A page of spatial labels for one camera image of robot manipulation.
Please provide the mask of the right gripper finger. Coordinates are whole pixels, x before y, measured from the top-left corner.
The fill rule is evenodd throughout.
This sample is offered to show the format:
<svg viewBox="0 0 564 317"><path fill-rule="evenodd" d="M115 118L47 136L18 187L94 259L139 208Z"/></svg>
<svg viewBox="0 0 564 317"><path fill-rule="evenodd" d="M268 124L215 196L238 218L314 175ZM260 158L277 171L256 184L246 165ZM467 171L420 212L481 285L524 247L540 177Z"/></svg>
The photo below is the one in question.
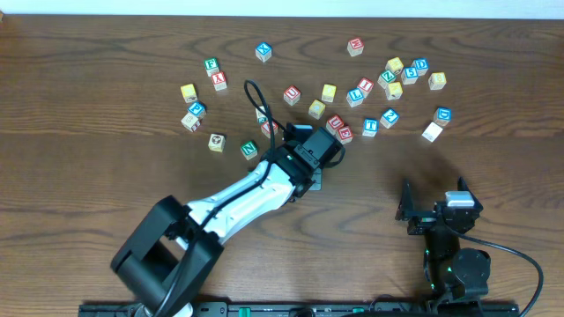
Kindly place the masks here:
<svg viewBox="0 0 564 317"><path fill-rule="evenodd" d="M483 210L484 207L478 198L470 191L467 182L463 177L459 177L457 181L457 189L464 192L461 202L458 204L460 207L473 208L476 210Z"/></svg>
<svg viewBox="0 0 564 317"><path fill-rule="evenodd" d="M414 202L412 199L412 191L410 182L404 179L402 182L402 193L400 197L400 202L397 207L396 220L410 220L417 216L417 211L414 207Z"/></svg>

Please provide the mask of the blue T block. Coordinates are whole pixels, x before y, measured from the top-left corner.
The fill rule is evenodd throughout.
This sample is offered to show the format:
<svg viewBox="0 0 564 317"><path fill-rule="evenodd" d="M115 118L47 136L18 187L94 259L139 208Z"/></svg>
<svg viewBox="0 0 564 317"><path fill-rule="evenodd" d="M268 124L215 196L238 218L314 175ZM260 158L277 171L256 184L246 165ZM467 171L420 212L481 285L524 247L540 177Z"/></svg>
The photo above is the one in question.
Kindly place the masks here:
<svg viewBox="0 0 564 317"><path fill-rule="evenodd" d="M367 118L363 123L362 135L374 137L378 132L378 128L379 122L376 119Z"/></svg>

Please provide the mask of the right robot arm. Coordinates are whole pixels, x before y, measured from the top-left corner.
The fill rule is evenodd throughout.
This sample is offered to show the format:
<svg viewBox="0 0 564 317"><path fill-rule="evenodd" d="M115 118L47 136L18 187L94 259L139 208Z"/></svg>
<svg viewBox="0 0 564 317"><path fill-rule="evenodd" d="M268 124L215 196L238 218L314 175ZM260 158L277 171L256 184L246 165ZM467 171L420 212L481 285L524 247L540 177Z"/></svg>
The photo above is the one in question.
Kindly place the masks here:
<svg viewBox="0 0 564 317"><path fill-rule="evenodd" d="M425 238L424 274L432 286L425 301L428 311L458 303L477 302L487 295L491 272L490 255L475 248L460 247L459 238L474 227L482 204L464 179L457 190L445 193L431 210L417 210L409 181L403 181L395 219L405 221L407 233Z"/></svg>

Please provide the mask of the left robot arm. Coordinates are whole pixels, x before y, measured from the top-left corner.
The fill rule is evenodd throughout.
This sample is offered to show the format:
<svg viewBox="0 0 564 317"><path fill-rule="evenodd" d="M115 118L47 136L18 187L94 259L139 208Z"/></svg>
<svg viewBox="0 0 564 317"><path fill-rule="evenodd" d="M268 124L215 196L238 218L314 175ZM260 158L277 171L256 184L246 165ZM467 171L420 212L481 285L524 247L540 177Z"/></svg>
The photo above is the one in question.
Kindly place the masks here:
<svg viewBox="0 0 564 317"><path fill-rule="evenodd" d="M325 128L289 125L284 137L253 172L217 194L186 204L171 195L158 201L116 253L111 269L151 316L186 313L231 237L302 197L316 172L345 155Z"/></svg>

